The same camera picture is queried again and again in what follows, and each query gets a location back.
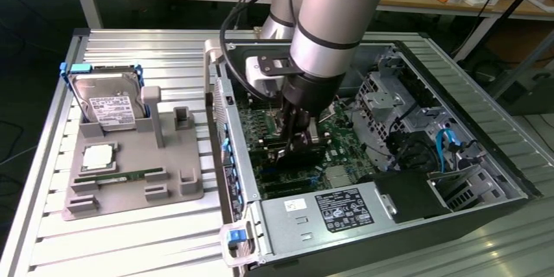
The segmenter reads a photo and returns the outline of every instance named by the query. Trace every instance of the aluminum extrusion table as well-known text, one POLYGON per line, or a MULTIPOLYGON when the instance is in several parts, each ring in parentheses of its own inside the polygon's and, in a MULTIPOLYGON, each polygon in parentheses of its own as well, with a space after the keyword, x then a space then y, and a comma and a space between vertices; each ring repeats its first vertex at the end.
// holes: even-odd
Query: aluminum extrusion table
MULTIPOLYGON (((205 195, 89 219, 61 219, 80 110, 60 80, 0 276, 232 276, 217 241, 220 203, 203 102, 203 44, 216 36, 211 30, 92 30, 73 37, 69 64, 137 62, 145 85, 161 87, 160 112, 191 108, 205 195)), ((228 36, 253 38, 255 33, 233 31, 228 36)), ((463 238, 336 276, 551 276, 554 159, 430 39, 415 33, 367 33, 365 39, 406 43, 544 198, 463 238)))

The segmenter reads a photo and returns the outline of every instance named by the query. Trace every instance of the hard drive label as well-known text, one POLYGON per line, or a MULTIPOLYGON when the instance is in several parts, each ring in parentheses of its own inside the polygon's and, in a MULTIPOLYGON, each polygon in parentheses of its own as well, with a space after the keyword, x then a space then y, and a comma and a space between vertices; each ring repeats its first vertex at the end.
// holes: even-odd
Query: hard drive label
POLYGON ((101 126, 135 123, 129 97, 95 97, 89 103, 101 126))
POLYGON ((374 223, 357 188, 317 195, 315 200, 331 233, 374 223))

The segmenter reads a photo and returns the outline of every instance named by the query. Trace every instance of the black plastic bracket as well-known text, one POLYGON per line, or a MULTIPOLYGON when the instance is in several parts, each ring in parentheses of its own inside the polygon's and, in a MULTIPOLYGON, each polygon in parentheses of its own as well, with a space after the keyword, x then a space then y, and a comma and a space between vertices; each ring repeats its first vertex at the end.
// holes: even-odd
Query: black plastic bracket
POLYGON ((264 53, 264 55, 257 57, 257 64, 260 65, 261 74, 269 77, 300 75, 304 73, 293 65, 288 54, 284 53, 264 53))
POLYGON ((78 28, 72 30, 73 36, 88 36, 89 35, 89 29, 86 28, 78 28))
POLYGON ((424 38, 424 39, 430 39, 431 36, 426 33, 426 32, 418 32, 418 35, 424 38))

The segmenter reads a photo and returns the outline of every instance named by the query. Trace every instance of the green circuit board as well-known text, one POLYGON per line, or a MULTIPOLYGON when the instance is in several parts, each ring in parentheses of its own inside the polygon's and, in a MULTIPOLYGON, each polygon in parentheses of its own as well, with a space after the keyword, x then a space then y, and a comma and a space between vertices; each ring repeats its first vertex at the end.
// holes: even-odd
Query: green circuit board
POLYGON ((105 175, 85 176, 74 179, 74 183, 84 183, 89 181, 96 181, 100 184, 117 183, 117 182, 131 182, 144 179, 147 173, 155 173, 163 171, 164 168, 153 168, 129 172, 120 173, 108 173, 105 175))
POLYGON ((356 133, 348 128, 349 113, 341 102, 335 101, 323 112, 317 124, 324 149, 321 160, 316 164, 287 169, 275 169, 268 160, 268 151, 284 144, 276 122, 279 105, 239 101, 237 108, 263 199, 347 186, 372 173, 371 160, 356 133))

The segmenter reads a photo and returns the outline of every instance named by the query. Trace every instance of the sticker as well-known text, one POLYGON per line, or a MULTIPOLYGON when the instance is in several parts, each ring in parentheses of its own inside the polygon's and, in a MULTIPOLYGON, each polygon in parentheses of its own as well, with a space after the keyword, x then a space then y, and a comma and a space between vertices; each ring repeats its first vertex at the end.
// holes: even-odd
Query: sticker
POLYGON ((89 99, 89 103, 101 126, 135 123, 129 97, 95 97, 89 99))
POLYGON ((112 184, 112 183, 121 183, 127 182, 127 178, 121 176, 120 178, 111 178, 108 180, 99 180, 96 181, 96 184, 112 184))
POLYGON ((357 188, 316 195, 315 200, 331 233, 374 223, 357 188))
POLYGON ((287 212, 301 210, 301 209, 305 209, 305 208, 307 208, 305 200, 303 198, 293 199, 293 200, 287 200, 284 202, 284 209, 287 210, 287 212))

